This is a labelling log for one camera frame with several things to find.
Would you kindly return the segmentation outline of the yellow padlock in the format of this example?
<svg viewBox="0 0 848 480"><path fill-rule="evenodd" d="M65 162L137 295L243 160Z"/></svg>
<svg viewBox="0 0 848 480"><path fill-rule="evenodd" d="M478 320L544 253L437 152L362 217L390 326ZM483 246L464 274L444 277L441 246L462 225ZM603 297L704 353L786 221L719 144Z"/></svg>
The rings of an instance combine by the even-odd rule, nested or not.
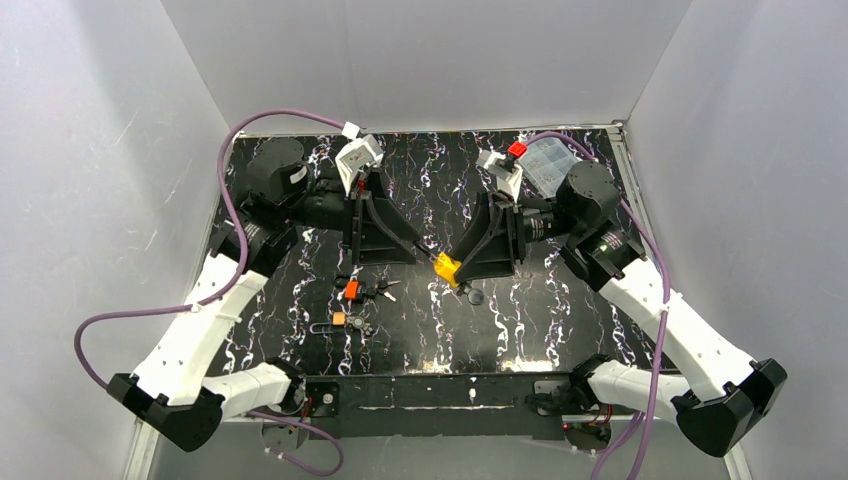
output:
<svg viewBox="0 0 848 480"><path fill-rule="evenodd" d="M457 296L464 296L467 302L473 306L479 306L483 303L485 295L480 289L473 287L468 282L456 280L456 273L461 266L459 261L454 260L444 252L436 253L420 241L415 241L413 246L432 261L435 274L448 283Z"/></svg>

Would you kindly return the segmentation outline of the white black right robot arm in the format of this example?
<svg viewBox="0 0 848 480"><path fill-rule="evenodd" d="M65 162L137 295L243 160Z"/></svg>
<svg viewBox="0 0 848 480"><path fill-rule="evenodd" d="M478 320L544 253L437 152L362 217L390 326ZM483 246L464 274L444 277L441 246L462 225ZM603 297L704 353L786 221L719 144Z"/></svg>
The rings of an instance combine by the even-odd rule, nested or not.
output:
<svg viewBox="0 0 848 480"><path fill-rule="evenodd" d="M435 262L436 273L464 289L474 280L514 274L530 243L564 237L560 256L574 276L634 321L655 343L663 375L596 354L566 383L531 401L544 414L621 405L676 425L702 452L726 455L771 410L787 380L772 358L732 345L672 290L657 258L613 220L623 205L609 171L592 161L569 168L551 199L521 199L521 167L488 164L497 188L477 197L459 243Z"/></svg>

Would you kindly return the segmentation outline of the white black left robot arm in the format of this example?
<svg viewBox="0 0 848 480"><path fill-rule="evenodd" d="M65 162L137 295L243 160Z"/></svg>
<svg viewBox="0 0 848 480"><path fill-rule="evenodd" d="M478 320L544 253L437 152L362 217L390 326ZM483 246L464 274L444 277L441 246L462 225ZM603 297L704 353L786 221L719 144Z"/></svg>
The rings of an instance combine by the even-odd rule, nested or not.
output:
<svg viewBox="0 0 848 480"><path fill-rule="evenodd" d="M299 227L340 232L356 266L415 263L420 234L387 194L383 157L374 136L352 138L334 170L315 175L299 141L263 144L248 164L246 190L225 203L229 219L213 235L184 306L133 371L112 377L108 394L186 452L203 446L226 419L302 405L304 376L285 360L218 377L207 371L297 243Z"/></svg>

